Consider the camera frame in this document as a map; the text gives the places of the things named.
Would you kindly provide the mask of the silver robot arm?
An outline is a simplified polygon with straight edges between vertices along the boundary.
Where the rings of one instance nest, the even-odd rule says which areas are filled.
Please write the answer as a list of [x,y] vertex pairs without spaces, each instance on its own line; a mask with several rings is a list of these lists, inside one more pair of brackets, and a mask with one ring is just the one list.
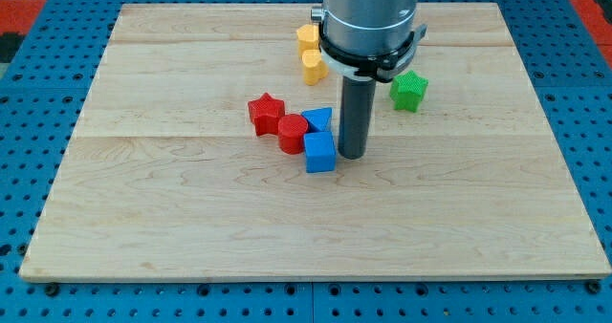
[[340,75],[387,83],[412,61],[426,25],[413,26],[418,0],[323,0],[311,9],[321,56]]

